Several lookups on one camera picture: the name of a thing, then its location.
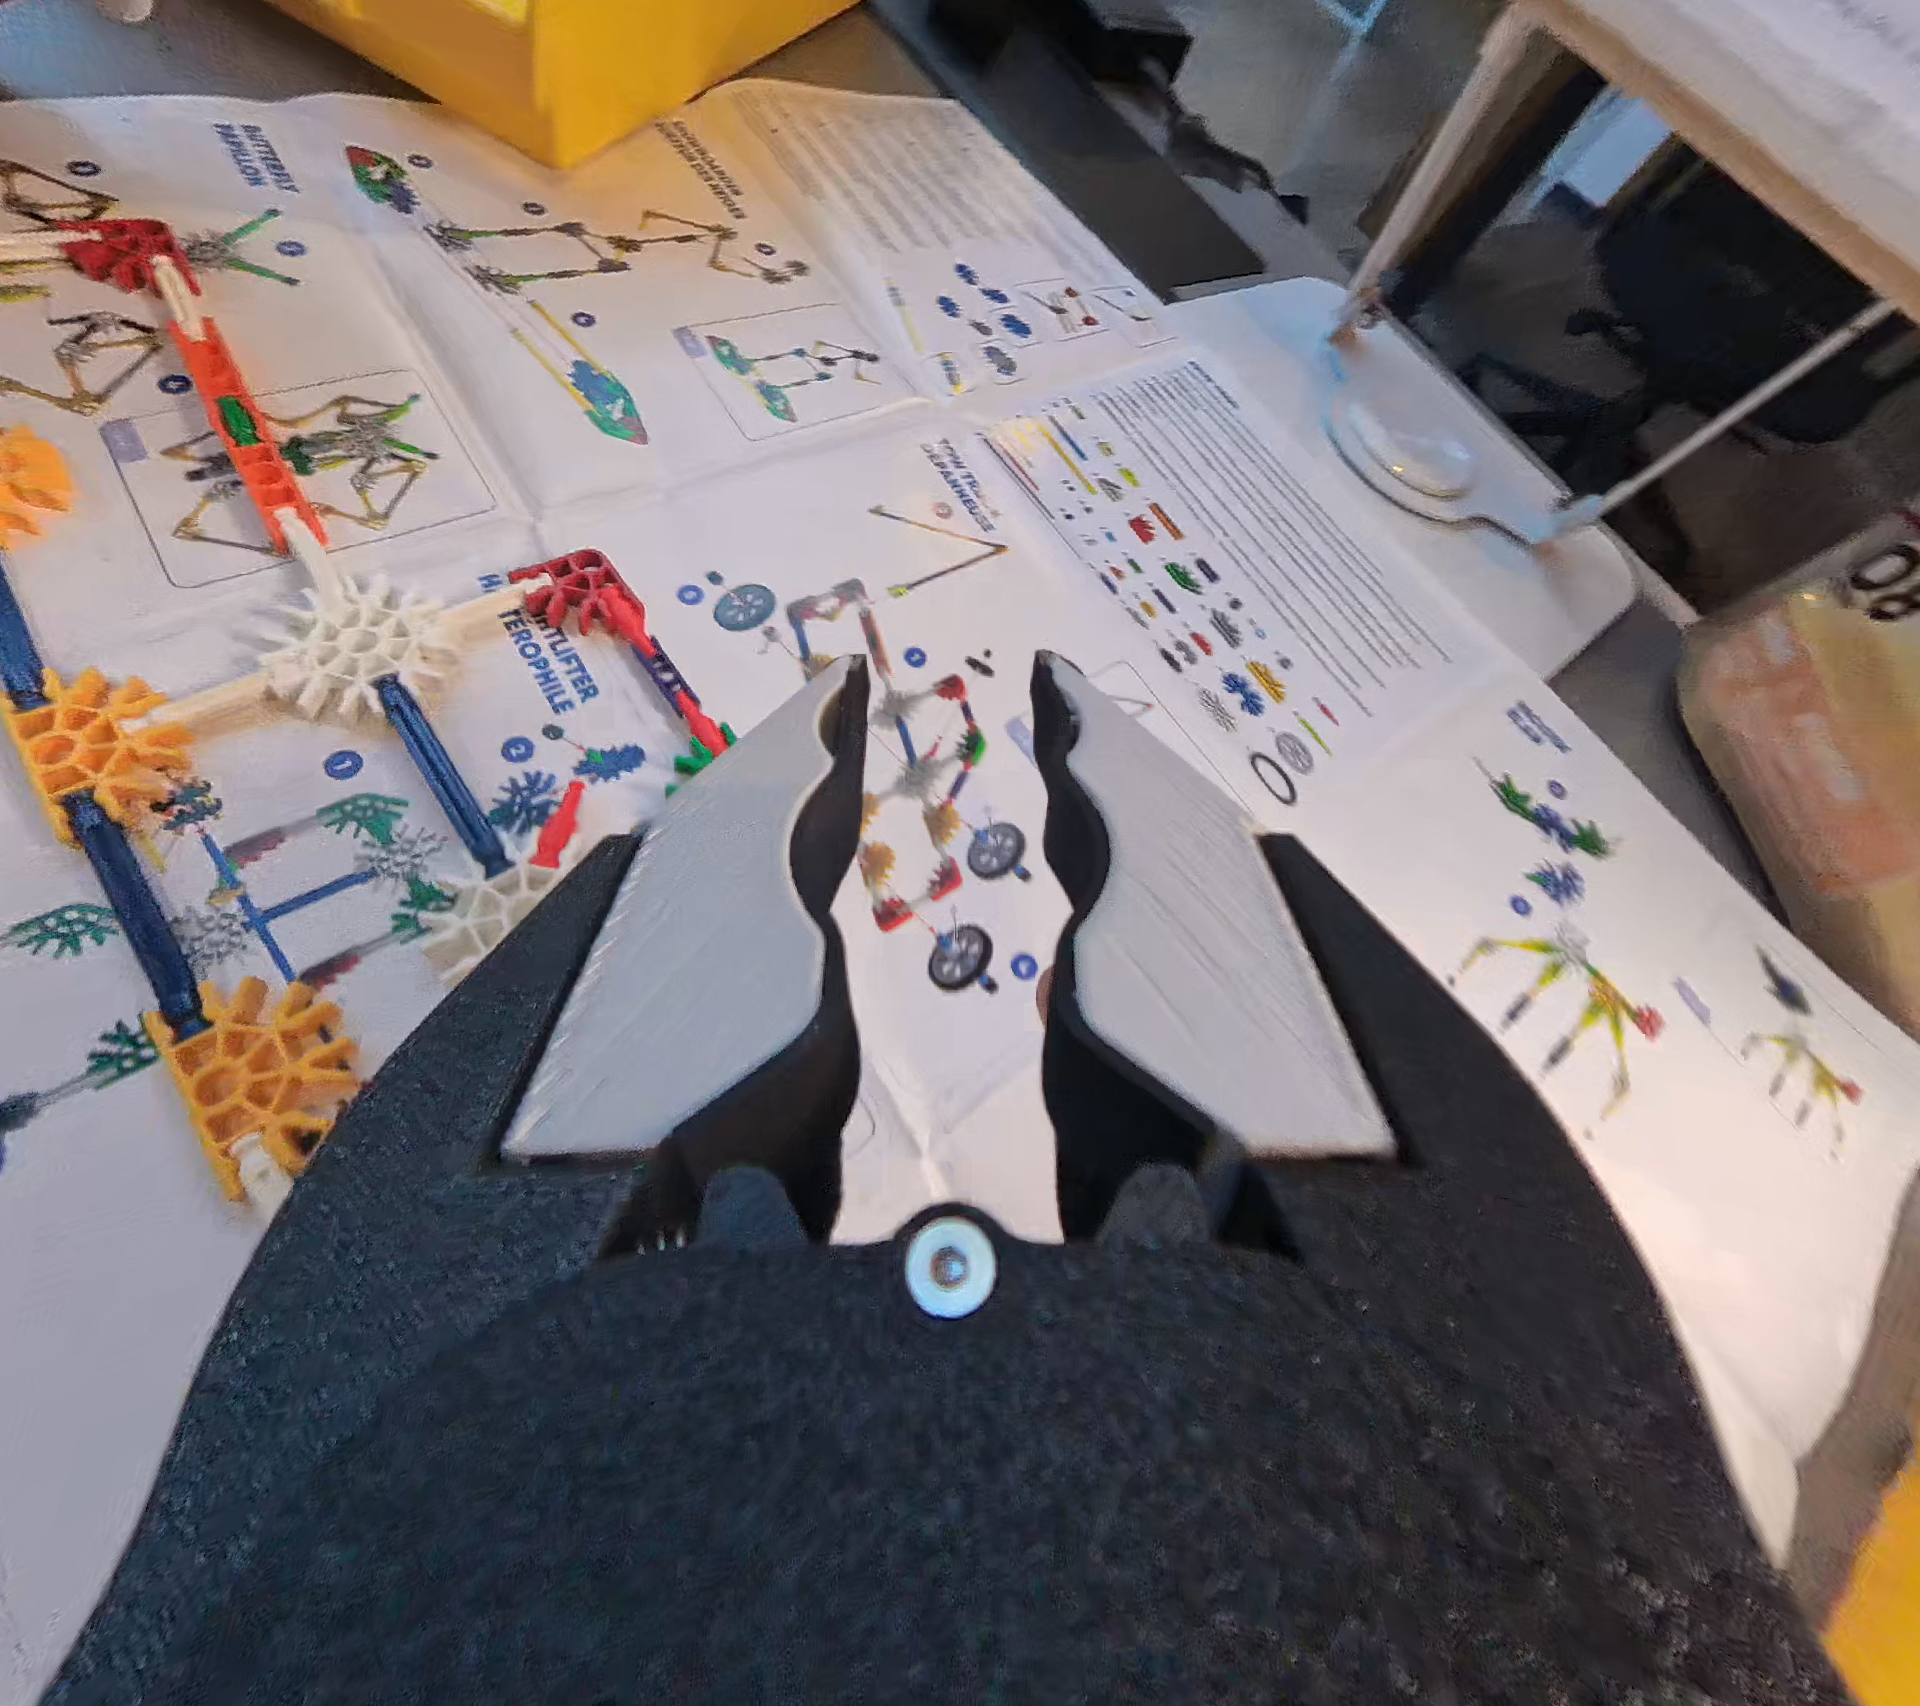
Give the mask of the black office chair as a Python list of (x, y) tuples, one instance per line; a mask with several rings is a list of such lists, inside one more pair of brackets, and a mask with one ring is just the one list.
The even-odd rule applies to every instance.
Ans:
[[(1565, 319), (1572, 342), (1625, 368), (1620, 394), (1562, 453), (1572, 493), (1643, 468), (1644, 427), (1701, 425), (1841, 334), (1880, 299), (1861, 278), (1725, 172), (1693, 159), (1594, 240), (1598, 292)], [(1901, 308), (1737, 421), (1719, 446), (1836, 446), (1916, 381), (1916, 322)]]

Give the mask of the white stand frame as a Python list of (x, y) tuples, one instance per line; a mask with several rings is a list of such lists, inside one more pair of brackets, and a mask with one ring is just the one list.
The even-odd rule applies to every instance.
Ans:
[(1439, 205), (1474, 133), (1492, 117), (1500, 86), (1519, 72), (1538, 33), (1540, 28), (1532, 17), (1519, 8), (1509, 8), (1483, 40), (1467, 84), (1398, 188), (1328, 325), (1324, 354), (1330, 389), (1323, 411), (1326, 437), (1349, 470), (1390, 503), (1434, 523), (1483, 523), (1531, 550), (1596, 525), (1693, 453), (1726, 437), (1768, 404), (1787, 397), (1796, 384), (1903, 315), (1894, 302), (1870, 299), (1845, 325), (1826, 332), (1644, 470), (1602, 493), (1561, 498), (1555, 503), (1529, 502), (1522, 493), (1500, 492), (1484, 473), (1472, 446), (1447, 433), (1384, 423), (1377, 410), (1357, 397), (1349, 345), (1360, 332), (1381, 324), (1386, 274), (1412, 250), (1423, 217)]

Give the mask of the flat dark device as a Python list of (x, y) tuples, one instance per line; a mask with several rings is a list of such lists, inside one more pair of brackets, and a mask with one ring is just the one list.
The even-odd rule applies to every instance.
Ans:
[(932, 0), (871, 0), (871, 10), (1159, 297), (1270, 278), (1263, 253), (1042, 25), (1021, 15), (997, 45), (981, 45), (951, 29)]

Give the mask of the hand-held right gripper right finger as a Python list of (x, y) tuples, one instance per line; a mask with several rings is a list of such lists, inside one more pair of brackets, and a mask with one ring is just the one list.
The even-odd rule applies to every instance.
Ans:
[(1040, 1066), (1062, 1230), (1098, 1233), (1152, 1166), (1223, 1228), (1254, 1168), (1395, 1162), (1257, 817), (1069, 657), (1034, 657), (1028, 698), (1069, 899)]

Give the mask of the construction toy box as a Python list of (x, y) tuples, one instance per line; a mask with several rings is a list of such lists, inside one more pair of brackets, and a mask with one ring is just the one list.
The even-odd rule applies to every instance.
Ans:
[(1691, 623), (1676, 693), (1792, 933), (1916, 1038), (1916, 503)]

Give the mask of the white round disc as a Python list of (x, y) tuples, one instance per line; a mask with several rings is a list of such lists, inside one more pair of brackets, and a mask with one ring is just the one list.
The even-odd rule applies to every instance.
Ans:
[[(1549, 548), (1524, 550), (1483, 522), (1410, 514), (1357, 475), (1326, 427), (1328, 406), (1340, 392), (1326, 332), (1343, 299), (1343, 286), (1326, 278), (1233, 278), (1210, 289), (1189, 286), (1166, 311), (1178, 339), (1253, 410), (1263, 439), (1283, 460), (1306, 468), (1351, 532), (1420, 568), (1540, 679), (1555, 678), (1637, 597), (1620, 541), (1602, 527), (1584, 527)], [(1412, 432), (1467, 446), (1481, 480), (1524, 493), (1531, 506), (1561, 492), (1549, 470), (1397, 319), (1362, 332), (1345, 368), (1357, 397), (1384, 425), (1410, 415)]]

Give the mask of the colourful rod connector toy model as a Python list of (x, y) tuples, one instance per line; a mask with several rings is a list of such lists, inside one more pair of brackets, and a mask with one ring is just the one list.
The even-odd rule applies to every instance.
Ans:
[(286, 638), (260, 656), (257, 672), (171, 702), (144, 681), (115, 684), (96, 670), (61, 678), (42, 662), (12, 581), (4, 581), (4, 725), (14, 758), (48, 824), (88, 861), (156, 994), (147, 1030), (215, 1179), (231, 1202), (270, 1213), (363, 1079), (338, 1010), (314, 980), (286, 968), (253, 901), (244, 915), (282, 975), (281, 992), (262, 977), (233, 992), (203, 980), (171, 926), (131, 830), (138, 813), (174, 806), (173, 775), (189, 770), (193, 739), (273, 703), (312, 723), (383, 720), (476, 869), (420, 914), (431, 959), (445, 981), (461, 981), (558, 885), (585, 806), (585, 780), (573, 778), (540, 822), (532, 851), (510, 851), (420, 702), (469, 644), (518, 613), (575, 623), (582, 638), (605, 631), (620, 640), (685, 725), (689, 752), (674, 760), (682, 778), (726, 754), (735, 733), (708, 713), (654, 638), (644, 601), (597, 553), (518, 568), (503, 587), (456, 605), (338, 565), (322, 511), (304, 493), (168, 223), (40, 214), (36, 228), (4, 232), (4, 265), (56, 259), (91, 281), (160, 302), (164, 334), (242, 492), (307, 577), (300, 604), (286, 613)]

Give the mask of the toy building instruction sheet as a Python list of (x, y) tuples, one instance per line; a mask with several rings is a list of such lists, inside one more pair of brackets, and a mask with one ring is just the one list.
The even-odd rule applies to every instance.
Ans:
[(785, 133), (956, 159), (931, 100), (759, 86), (565, 182), (438, 114), (310, 98), (4, 105), (4, 229), (153, 217), (333, 553), (401, 593), (553, 579), (592, 548), (739, 738), (871, 665), (867, 817), (836, 914), (868, 1085), (839, 1238), (934, 1198), (1040, 1221), (1045, 876), (1028, 674), (1064, 654), (1405, 936), (1594, 1168), (1669, 1301), (1760, 1535), (1811, 1540), (1916, 1174), (1916, 1045), (1835, 981), (1390, 535), (1320, 444), (1170, 343), (1080, 233), (943, 240), (891, 334)]

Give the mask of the black power adapter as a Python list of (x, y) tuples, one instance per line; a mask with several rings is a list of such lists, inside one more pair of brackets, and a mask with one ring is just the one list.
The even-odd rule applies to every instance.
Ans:
[(1172, 95), (1193, 47), (1162, 0), (1024, 0), (1032, 24), (1089, 77)]

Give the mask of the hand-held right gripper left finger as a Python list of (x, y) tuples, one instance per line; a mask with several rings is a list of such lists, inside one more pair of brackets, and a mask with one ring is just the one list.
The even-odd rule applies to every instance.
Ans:
[(772, 1174), (833, 1233), (861, 1040), (834, 901), (864, 801), (871, 665), (833, 657), (643, 831), (504, 1129), (516, 1166), (632, 1162), (661, 1212)]

